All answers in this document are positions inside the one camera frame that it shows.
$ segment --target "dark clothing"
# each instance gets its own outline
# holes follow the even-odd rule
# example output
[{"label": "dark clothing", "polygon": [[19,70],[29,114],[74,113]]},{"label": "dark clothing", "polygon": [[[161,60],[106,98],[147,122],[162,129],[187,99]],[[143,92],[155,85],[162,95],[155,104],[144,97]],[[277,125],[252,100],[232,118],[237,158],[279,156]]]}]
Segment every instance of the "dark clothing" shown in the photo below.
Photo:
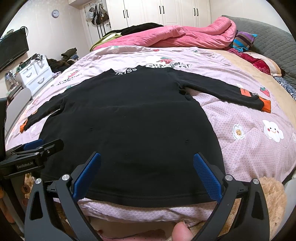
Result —
[{"label": "dark clothing", "polygon": [[74,54],[77,54],[77,49],[69,49],[65,53],[61,54],[61,56],[63,57],[62,60],[67,62]]},{"label": "dark clothing", "polygon": [[128,34],[134,34],[134,33],[142,32],[142,31],[145,31],[148,29],[158,28],[158,27],[163,27],[163,25],[160,25],[157,23],[144,23],[144,24],[134,25],[134,26],[127,27],[124,29],[120,29],[120,30],[112,30],[112,31],[106,33],[103,37],[105,37],[106,35],[111,34],[111,33],[121,33],[122,36],[125,36]]},{"label": "dark clothing", "polygon": [[51,70],[53,73],[56,73],[56,72],[64,72],[67,68],[69,68],[71,66],[71,64],[63,61],[63,60],[55,60],[53,58],[50,58],[47,60],[48,62],[48,65],[50,66]]},{"label": "dark clothing", "polygon": [[45,181],[71,173],[97,151],[102,166],[86,197],[133,207],[184,206],[209,202],[193,168],[201,152],[225,173],[221,148],[207,115],[189,87],[262,110],[258,95],[242,95],[223,81],[173,68],[110,69],[52,97],[28,118],[53,113],[40,138],[64,141],[48,158]]}]

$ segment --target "blue gripper pad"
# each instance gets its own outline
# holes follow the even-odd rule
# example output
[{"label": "blue gripper pad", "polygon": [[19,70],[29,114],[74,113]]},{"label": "blue gripper pad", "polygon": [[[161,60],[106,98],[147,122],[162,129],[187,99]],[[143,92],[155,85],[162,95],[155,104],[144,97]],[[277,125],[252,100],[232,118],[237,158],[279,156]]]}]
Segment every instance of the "blue gripper pad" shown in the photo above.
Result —
[{"label": "blue gripper pad", "polygon": [[32,149],[36,149],[39,146],[44,145],[44,140],[39,139],[37,141],[32,141],[29,143],[26,143],[23,147],[24,151],[28,151],[28,150],[32,150]]},{"label": "blue gripper pad", "polygon": [[83,199],[93,181],[95,175],[101,167],[101,154],[96,153],[88,165],[81,172],[73,186],[73,199],[75,202]]},{"label": "blue gripper pad", "polygon": [[221,184],[198,153],[193,157],[193,166],[210,198],[219,203],[222,199]]}]

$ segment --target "gray mattress cover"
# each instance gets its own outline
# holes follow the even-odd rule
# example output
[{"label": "gray mattress cover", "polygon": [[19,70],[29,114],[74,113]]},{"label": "gray mattress cover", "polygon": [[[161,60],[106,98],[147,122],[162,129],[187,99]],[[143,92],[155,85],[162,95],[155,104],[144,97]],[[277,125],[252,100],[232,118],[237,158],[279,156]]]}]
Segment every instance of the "gray mattress cover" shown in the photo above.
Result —
[{"label": "gray mattress cover", "polygon": [[258,34],[250,50],[275,61],[286,72],[284,79],[296,88],[296,42],[290,33],[267,23],[223,16],[234,21],[238,31]]}]

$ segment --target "sweatshirt sleeve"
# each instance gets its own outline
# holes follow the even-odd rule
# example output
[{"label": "sweatshirt sleeve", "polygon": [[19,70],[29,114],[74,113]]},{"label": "sweatshirt sleeve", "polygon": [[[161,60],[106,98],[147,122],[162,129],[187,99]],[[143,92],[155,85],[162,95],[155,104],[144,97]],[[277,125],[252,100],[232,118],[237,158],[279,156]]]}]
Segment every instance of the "sweatshirt sleeve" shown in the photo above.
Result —
[{"label": "sweatshirt sleeve", "polygon": [[61,108],[61,105],[64,100],[64,95],[63,93],[58,94],[54,97],[52,97],[49,101],[45,102],[42,106],[40,106],[37,110],[36,113],[30,115],[28,117],[28,120],[23,127],[23,130],[26,131],[28,130],[33,124],[37,123],[50,113],[58,110]]},{"label": "sweatshirt sleeve", "polygon": [[188,73],[185,71],[171,69],[171,74],[177,75],[179,83],[184,87],[188,87],[206,94],[215,96],[223,101],[244,105],[253,109],[270,113],[271,102],[253,94],[245,89],[227,84],[221,80],[213,79],[199,74]]}]

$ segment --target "human hand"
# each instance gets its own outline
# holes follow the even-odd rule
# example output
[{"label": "human hand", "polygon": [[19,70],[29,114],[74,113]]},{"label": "human hand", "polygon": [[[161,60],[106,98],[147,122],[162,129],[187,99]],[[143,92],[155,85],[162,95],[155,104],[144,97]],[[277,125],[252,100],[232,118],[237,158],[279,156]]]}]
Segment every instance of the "human hand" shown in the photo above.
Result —
[{"label": "human hand", "polygon": [[194,235],[184,222],[179,222],[173,229],[172,241],[191,241]]}]

